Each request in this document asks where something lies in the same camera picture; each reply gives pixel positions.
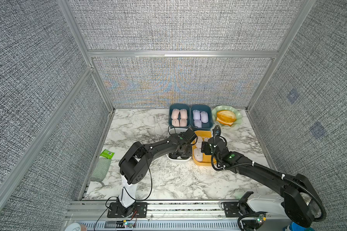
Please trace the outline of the white mouse front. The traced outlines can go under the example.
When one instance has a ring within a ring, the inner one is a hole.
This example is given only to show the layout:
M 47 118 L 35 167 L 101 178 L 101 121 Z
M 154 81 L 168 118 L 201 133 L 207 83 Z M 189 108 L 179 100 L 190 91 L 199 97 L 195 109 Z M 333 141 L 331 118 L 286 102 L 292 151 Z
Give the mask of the white mouse front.
M 194 149 L 193 154 L 194 154 L 194 159 L 197 162 L 203 161 L 203 153 L 199 149 Z

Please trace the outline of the white mouse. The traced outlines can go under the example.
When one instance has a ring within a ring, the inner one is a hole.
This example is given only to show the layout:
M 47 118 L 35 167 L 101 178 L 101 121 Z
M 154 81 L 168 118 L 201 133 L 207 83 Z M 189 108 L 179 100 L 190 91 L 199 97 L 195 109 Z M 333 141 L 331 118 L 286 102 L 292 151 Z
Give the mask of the white mouse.
M 202 147 L 203 138 L 201 136 L 197 137 L 197 141 L 195 143 L 196 148 L 200 149 Z
M 193 154 L 194 154 L 194 159 L 197 162 L 203 161 L 203 153 L 199 149 L 194 149 Z

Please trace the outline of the yellow storage box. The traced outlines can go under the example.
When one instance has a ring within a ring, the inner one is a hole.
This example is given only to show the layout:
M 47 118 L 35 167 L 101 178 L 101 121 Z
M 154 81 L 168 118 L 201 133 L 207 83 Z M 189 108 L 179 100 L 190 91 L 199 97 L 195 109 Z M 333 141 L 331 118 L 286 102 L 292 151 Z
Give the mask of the yellow storage box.
M 203 138 L 203 141 L 208 141 L 212 137 L 212 134 L 210 131 L 195 131 L 195 133 L 196 133 L 197 137 L 201 136 Z M 193 157 L 194 163 L 198 166 L 211 167 L 212 166 L 211 160 L 210 160 L 211 156 L 203 153 L 203 161 L 197 162 L 194 159 L 194 154 L 193 154 L 194 149 L 198 149 L 198 148 L 196 148 L 195 145 L 192 147 L 192 157 Z

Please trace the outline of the teal storage box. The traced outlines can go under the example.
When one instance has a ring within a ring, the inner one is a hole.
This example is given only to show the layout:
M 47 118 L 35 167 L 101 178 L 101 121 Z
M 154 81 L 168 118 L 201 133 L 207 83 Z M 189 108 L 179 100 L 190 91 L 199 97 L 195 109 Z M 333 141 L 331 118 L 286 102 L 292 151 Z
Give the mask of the teal storage box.
M 169 125 L 172 126 L 171 112 L 172 112 L 172 110 L 175 109 L 175 108 L 176 108 L 176 109 L 179 109 L 179 110 L 181 110 L 181 109 L 187 109 L 187 112 L 188 112 L 188 119 L 187 119 L 187 121 L 188 121 L 188 126 L 187 126 L 187 127 L 183 127 L 183 128 L 188 128 L 188 127 L 190 126 L 191 115 L 190 115 L 190 107 L 189 107 L 188 105 L 186 105 L 186 104 L 173 104 L 173 105 L 170 106 L 170 108 L 169 108 L 169 118 L 168 118 L 168 123 L 169 123 Z
M 193 113 L 192 111 L 193 110 L 199 110 L 199 111 L 205 111 L 208 113 L 208 116 L 209 116 L 209 121 L 208 123 L 202 123 L 202 128 L 195 128 L 194 127 L 194 120 L 192 118 L 193 116 Z M 211 109 L 209 106 L 207 105 L 193 105 L 191 108 L 190 108 L 190 115 L 191 115 L 191 119 L 190 119 L 190 124 L 193 128 L 193 130 L 205 130 L 205 131 L 209 131 L 213 125 L 214 125 L 214 121 L 212 119 L 212 112 L 211 112 Z

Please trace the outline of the white storage box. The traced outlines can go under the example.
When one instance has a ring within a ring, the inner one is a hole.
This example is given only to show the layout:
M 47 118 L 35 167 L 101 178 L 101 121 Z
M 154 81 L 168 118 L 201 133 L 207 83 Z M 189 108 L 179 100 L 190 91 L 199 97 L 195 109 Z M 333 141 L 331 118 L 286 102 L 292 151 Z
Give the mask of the white storage box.
M 168 136 L 174 133 L 182 133 L 185 132 L 186 128 L 175 128 L 172 126 L 169 126 L 168 128 Z M 184 154 L 184 156 L 175 156 L 173 154 L 167 154 L 167 158 L 174 163 L 186 163 L 189 162 L 192 159 L 192 150 L 188 150 L 187 153 Z

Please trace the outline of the purple mouse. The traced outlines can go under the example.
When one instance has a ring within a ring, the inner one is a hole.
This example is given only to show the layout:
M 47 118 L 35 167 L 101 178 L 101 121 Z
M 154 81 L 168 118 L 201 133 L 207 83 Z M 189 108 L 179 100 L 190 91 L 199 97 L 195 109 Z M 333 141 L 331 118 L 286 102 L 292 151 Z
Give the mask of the purple mouse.
M 192 113 L 193 113 L 193 116 L 192 116 L 193 120 L 201 120 L 201 115 L 199 110 L 193 110 Z
M 208 123 L 209 121 L 208 113 L 205 111 L 200 111 L 200 120 L 202 123 Z
M 202 121 L 201 120 L 194 120 L 194 127 L 195 128 L 202 128 Z

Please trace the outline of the purple mouse front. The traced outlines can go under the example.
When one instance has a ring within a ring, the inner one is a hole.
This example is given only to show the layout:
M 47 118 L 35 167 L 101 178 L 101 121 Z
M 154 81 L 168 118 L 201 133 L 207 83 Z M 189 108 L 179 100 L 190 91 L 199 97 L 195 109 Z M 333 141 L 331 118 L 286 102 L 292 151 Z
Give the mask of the purple mouse front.
M 209 121 L 208 113 L 205 111 L 200 111 L 200 120 L 202 123 L 208 123 Z

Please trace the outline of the pink mouse with scroll wheel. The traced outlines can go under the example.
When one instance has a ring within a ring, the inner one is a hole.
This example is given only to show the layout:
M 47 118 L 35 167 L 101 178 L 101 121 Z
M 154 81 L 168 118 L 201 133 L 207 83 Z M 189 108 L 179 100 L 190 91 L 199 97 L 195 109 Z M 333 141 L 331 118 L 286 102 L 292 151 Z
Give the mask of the pink mouse with scroll wheel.
M 180 119 L 188 119 L 188 112 L 187 109 L 181 109 L 180 110 Z

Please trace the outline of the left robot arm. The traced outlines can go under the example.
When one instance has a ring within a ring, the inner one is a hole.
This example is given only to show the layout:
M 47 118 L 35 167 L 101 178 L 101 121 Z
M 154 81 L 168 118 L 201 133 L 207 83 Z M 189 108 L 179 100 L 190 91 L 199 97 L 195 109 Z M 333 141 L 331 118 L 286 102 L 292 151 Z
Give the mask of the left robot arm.
M 166 139 L 151 144 L 135 142 L 119 162 L 122 190 L 119 202 L 123 208 L 132 206 L 136 199 L 137 184 L 150 171 L 155 160 L 167 154 L 186 154 L 191 149 L 197 135 L 191 129 L 170 134 Z

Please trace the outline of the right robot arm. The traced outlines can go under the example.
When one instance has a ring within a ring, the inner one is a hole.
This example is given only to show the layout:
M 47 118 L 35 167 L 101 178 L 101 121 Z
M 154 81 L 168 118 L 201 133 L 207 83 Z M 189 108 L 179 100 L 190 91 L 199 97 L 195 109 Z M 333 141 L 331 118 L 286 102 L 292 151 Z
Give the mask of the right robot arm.
M 219 136 L 203 141 L 201 149 L 211 157 L 214 170 L 244 175 L 276 192 L 284 199 L 281 204 L 284 212 L 298 225 L 307 228 L 326 219 L 323 202 L 306 176 L 293 176 L 258 164 L 239 152 L 230 151 Z

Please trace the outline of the bread slice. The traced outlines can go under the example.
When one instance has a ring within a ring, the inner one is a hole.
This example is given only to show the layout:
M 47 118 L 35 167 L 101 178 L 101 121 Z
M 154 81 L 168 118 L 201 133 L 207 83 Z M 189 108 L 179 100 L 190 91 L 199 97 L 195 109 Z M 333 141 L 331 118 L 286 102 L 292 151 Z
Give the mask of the bread slice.
M 234 120 L 232 118 L 216 118 L 216 121 L 220 124 L 220 125 L 224 125 L 224 126 L 232 126 L 234 124 Z

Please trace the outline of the green wavy plate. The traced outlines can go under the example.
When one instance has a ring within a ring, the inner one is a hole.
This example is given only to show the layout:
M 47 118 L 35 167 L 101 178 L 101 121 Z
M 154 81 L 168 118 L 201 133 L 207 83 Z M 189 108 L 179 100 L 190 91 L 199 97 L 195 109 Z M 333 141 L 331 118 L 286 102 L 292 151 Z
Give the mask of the green wavy plate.
M 216 121 L 216 114 L 218 111 L 221 111 L 221 110 L 229 110 L 229 111 L 232 111 L 233 113 L 235 113 L 237 120 L 234 122 L 234 124 L 231 127 L 235 127 L 236 125 L 242 124 L 243 116 L 241 115 L 241 113 L 238 109 L 235 109 L 235 108 L 233 108 L 231 106 L 227 106 L 227 105 L 219 105 L 212 110 L 212 117 L 213 117 L 214 122 L 217 125 L 220 125 L 220 124 Z

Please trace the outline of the blue object bottom right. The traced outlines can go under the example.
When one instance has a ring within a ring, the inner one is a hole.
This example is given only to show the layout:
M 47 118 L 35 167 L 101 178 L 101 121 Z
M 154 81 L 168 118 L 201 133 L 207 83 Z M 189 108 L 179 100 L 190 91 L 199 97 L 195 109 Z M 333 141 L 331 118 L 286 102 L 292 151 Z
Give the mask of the blue object bottom right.
M 289 226 L 288 226 L 289 231 L 315 231 L 313 228 L 311 227 L 302 227 L 298 224 L 296 224 L 295 222 L 292 222 Z

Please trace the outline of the green white object at wall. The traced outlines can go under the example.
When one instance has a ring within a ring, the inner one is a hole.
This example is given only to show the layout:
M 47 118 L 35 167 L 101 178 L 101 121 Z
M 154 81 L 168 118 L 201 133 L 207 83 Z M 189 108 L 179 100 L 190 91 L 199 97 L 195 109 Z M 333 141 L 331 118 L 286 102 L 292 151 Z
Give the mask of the green white object at wall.
M 111 152 L 107 149 L 103 150 L 102 153 L 100 154 L 101 157 L 104 157 L 106 159 L 112 159 L 114 156 L 114 152 Z

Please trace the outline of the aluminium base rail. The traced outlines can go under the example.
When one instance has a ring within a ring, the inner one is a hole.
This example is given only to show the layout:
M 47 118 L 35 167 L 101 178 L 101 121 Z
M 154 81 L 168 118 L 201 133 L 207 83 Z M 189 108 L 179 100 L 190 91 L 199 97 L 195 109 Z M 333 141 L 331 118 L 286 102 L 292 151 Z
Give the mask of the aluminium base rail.
M 74 201 L 61 230 L 78 223 L 88 231 L 238 231 L 234 200 L 148 200 L 140 214 L 108 218 L 105 201 Z

